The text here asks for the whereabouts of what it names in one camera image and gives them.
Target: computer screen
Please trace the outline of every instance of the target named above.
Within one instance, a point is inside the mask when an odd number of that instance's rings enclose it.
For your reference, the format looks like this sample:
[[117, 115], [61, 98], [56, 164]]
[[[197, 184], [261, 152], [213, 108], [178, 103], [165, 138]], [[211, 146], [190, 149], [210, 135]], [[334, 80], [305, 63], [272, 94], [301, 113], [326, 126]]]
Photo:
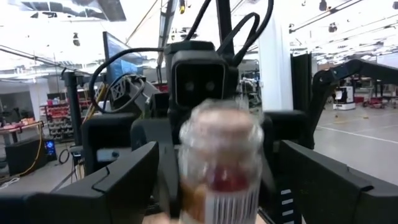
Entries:
[[[106, 60], [120, 51], [130, 48], [108, 32], [103, 32], [103, 40]], [[106, 81], [110, 84], [117, 77], [125, 73], [142, 75], [142, 62], [144, 59], [145, 58], [139, 53], [131, 53], [115, 60], [106, 68]]]

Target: workbench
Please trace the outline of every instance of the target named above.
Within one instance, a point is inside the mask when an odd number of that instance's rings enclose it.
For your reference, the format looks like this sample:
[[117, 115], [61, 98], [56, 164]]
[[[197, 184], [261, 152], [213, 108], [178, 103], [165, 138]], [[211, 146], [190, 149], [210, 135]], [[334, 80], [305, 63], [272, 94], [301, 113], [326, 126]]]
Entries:
[[2, 135], [4, 139], [4, 145], [9, 146], [13, 143], [18, 142], [18, 134], [22, 133], [24, 130], [26, 131], [27, 129], [38, 128], [39, 126], [43, 127], [42, 121], [37, 121], [30, 124], [23, 124], [14, 128], [0, 128], [0, 135]]

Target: glass jar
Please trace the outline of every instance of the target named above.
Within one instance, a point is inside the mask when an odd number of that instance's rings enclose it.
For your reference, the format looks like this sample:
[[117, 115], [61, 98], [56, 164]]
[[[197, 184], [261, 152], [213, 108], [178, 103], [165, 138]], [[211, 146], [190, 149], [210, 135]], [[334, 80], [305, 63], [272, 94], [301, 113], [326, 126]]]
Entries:
[[184, 224], [256, 222], [264, 133], [233, 101], [206, 101], [180, 130]]

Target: jar label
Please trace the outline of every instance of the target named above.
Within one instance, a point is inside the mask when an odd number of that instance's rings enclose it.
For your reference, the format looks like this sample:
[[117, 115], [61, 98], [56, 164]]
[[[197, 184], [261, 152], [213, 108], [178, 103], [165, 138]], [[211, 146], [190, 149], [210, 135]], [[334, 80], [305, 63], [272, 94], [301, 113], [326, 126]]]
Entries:
[[233, 193], [208, 192], [205, 202], [206, 224], [254, 224], [260, 185]]

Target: black robotic arm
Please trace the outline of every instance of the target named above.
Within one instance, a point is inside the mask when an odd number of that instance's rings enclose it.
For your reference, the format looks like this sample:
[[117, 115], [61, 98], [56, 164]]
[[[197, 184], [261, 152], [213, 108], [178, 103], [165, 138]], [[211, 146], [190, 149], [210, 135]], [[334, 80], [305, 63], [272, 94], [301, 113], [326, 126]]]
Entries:
[[313, 76], [312, 100], [307, 111], [311, 133], [315, 131], [326, 100], [338, 82], [355, 74], [398, 85], [398, 69], [362, 59], [353, 59], [329, 70], [317, 72]]

